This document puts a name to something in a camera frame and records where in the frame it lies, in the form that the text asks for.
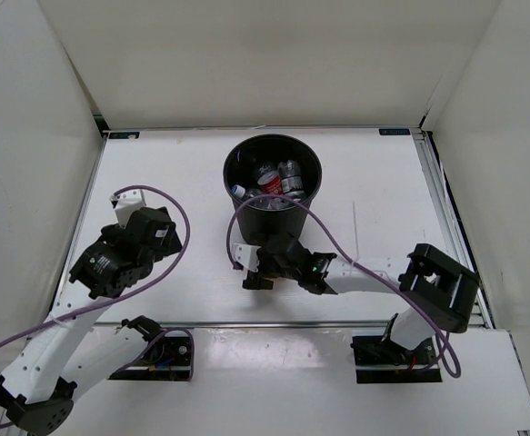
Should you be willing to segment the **clear bottle red label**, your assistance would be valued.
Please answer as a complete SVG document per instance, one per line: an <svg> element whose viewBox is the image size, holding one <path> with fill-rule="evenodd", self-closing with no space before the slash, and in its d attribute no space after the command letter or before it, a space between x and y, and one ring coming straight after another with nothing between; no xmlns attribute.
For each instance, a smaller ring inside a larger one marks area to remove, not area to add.
<svg viewBox="0 0 530 436"><path fill-rule="evenodd" d="M282 183L276 166L270 162L260 163L254 169L256 182L263 193L282 195Z"/></svg>

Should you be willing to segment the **clear bottle black cap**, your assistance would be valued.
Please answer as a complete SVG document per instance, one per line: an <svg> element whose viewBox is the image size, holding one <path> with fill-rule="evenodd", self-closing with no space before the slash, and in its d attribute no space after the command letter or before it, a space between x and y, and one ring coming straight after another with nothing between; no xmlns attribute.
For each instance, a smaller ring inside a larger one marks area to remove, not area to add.
<svg viewBox="0 0 530 436"><path fill-rule="evenodd" d="M298 162L294 160L281 162L277 166L277 171L281 179L284 196L295 201L303 201L306 198L306 192Z"/></svg>

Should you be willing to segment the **clear bottle blue label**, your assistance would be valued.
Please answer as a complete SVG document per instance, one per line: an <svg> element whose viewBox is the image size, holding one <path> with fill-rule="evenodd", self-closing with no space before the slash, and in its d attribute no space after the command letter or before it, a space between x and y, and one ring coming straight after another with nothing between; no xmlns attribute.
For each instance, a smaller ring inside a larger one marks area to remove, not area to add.
<svg viewBox="0 0 530 436"><path fill-rule="evenodd" d="M233 196L241 202L245 202L251 198L255 198L263 194L263 192L258 188L245 188L240 184L233 185L231 188L231 192Z"/></svg>

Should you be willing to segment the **clear unlabelled plastic bottle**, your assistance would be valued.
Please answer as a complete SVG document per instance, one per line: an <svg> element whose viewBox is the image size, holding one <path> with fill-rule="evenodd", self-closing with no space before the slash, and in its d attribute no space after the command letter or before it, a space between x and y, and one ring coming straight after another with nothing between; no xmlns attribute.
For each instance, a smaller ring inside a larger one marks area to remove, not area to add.
<svg viewBox="0 0 530 436"><path fill-rule="evenodd" d="M280 211L293 206L284 198L270 197L256 199L251 203L251 205L259 210L264 211Z"/></svg>

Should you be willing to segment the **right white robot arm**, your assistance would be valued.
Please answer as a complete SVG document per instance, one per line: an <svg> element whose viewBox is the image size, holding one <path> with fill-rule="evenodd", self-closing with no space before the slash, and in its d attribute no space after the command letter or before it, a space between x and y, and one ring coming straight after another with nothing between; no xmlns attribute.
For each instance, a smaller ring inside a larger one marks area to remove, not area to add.
<svg viewBox="0 0 530 436"><path fill-rule="evenodd" d="M370 270L336 253L312 253L289 234L277 235L264 246L236 243L233 260L246 270L243 287L248 290L271 290L273 280L283 278L315 295L400 296L409 308L394 316L382 340L383 355L395 363L406 361L439 332L466 332L479 288L476 273L428 243L415 246L400 274L392 260Z"/></svg>

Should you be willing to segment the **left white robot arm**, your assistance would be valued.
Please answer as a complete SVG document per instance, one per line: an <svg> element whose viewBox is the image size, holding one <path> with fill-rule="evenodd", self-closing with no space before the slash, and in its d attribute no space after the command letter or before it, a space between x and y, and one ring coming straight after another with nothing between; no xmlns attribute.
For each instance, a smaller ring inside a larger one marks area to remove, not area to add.
<svg viewBox="0 0 530 436"><path fill-rule="evenodd" d="M124 320L108 342L75 353L85 336L125 289L148 277L155 263L180 253L182 244L166 208L140 207L125 223L107 225L71 268L81 289L64 294L39 331L0 372L0 407L15 427L50 435L87 391L134 362L163 356L166 331L145 317Z"/></svg>

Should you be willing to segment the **black plastic bin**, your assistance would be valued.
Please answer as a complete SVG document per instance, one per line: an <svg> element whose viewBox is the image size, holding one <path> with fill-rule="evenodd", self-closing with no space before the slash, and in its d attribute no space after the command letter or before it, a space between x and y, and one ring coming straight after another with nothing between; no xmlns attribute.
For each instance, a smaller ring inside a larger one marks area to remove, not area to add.
<svg viewBox="0 0 530 436"><path fill-rule="evenodd" d="M258 185L256 168L260 164L274 164L288 160L296 162L301 169L305 188L306 207L315 199L322 182L322 166L311 147L304 142L284 134L261 134L246 139L237 145L225 158L223 178L225 191L233 207L238 209L241 199L233 194L233 187L240 185L253 188ZM301 234L307 213L292 204L280 210L266 210L251 203L237 215L241 234L247 243L259 245L267 236L277 233Z"/></svg>

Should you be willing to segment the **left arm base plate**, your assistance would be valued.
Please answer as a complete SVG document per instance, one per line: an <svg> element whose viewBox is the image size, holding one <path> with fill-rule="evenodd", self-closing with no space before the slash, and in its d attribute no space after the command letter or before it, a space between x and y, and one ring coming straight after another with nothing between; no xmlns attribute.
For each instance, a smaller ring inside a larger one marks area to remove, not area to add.
<svg viewBox="0 0 530 436"><path fill-rule="evenodd" d="M195 341L185 328L163 328L143 315L123 319L122 326L138 331L146 343L157 342L137 361L113 372L111 381L190 382L194 374Z"/></svg>

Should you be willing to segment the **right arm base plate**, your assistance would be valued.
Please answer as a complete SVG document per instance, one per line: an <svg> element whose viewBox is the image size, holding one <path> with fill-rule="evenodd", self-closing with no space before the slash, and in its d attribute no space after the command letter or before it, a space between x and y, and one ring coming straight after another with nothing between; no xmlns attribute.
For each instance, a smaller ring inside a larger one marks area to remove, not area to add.
<svg viewBox="0 0 530 436"><path fill-rule="evenodd" d="M438 383L442 376L435 362L432 339L408 351L385 343L380 335L355 335L350 344L354 352L357 384Z"/></svg>

